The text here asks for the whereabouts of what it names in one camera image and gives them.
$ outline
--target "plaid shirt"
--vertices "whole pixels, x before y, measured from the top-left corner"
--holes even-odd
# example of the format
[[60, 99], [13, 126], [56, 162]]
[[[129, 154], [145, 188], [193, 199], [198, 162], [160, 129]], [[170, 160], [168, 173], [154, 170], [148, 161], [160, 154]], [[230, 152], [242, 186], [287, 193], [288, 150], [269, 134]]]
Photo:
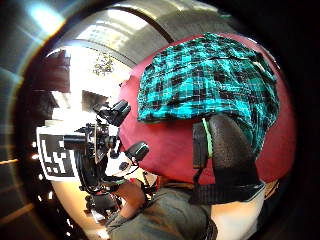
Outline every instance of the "plaid shirt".
[[279, 111], [275, 84], [260, 53], [206, 33], [153, 58], [140, 80], [138, 120], [224, 113], [239, 124], [257, 154]]

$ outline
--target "black camera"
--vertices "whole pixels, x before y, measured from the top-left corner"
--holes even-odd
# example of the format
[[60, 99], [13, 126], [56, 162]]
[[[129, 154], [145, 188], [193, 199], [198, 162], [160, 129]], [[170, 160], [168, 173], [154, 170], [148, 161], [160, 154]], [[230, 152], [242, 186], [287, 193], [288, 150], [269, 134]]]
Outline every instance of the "black camera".
[[119, 126], [130, 109], [125, 100], [112, 107], [108, 103], [95, 105], [96, 123], [79, 129], [81, 135], [64, 135], [64, 147], [75, 152], [80, 190], [90, 195], [106, 195], [116, 190], [124, 182], [124, 176], [138, 169], [139, 161], [149, 152], [143, 141], [121, 151]]

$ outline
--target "hand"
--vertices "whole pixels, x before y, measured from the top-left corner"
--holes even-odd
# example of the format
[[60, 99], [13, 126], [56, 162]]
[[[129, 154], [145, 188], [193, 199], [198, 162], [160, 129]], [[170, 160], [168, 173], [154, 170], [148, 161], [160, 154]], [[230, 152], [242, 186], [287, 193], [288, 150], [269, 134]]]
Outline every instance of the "hand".
[[125, 181], [113, 193], [123, 198], [126, 202], [119, 213], [124, 218], [133, 217], [145, 203], [145, 195], [139, 183], [138, 180], [133, 182]]

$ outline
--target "teal plaid fabric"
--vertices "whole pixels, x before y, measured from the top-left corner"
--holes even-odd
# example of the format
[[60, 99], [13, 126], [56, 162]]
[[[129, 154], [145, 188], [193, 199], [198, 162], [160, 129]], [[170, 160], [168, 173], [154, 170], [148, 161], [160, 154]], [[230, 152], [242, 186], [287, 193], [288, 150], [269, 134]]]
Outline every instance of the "teal plaid fabric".
[[158, 53], [138, 93], [138, 120], [158, 122], [224, 113], [253, 150], [279, 111], [276, 80], [262, 55], [237, 41], [206, 33]]

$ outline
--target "green strap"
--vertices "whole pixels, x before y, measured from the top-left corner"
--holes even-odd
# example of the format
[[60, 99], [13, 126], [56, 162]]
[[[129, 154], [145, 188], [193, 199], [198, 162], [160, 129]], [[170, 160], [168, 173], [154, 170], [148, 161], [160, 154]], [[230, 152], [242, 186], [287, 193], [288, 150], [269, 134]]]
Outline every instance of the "green strap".
[[208, 129], [207, 121], [204, 118], [202, 118], [202, 123], [203, 123], [204, 129], [206, 130], [207, 144], [208, 144], [208, 158], [212, 158], [212, 136]]

